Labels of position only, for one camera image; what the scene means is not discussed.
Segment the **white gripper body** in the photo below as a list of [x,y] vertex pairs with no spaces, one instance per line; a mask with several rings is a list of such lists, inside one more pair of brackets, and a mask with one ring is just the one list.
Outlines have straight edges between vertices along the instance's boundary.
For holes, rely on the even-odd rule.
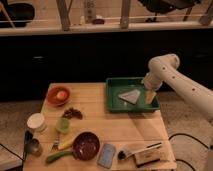
[[147,73],[142,80],[142,83],[148,90],[157,91],[163,84],[163,81],[158,79],[154,74]]

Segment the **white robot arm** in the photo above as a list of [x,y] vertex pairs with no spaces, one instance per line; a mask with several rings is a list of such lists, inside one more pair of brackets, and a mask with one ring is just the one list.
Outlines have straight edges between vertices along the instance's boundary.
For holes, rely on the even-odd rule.
[[163,82],[168,84],[189,105],[196,108],[213,127],[213,91],[181,74],[176,54],[153,57],[149,72],[142,82],[148,91],[157,91]]

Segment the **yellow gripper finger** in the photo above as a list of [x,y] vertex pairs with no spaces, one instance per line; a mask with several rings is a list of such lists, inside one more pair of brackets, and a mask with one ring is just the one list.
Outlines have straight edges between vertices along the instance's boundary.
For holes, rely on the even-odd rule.
[[155,98],[155,96],[156,96],[156,92],[154,90],[147,90],[146,91],[146,100],[145,100],[145,102],[147,104],[151,104],[153,99]]

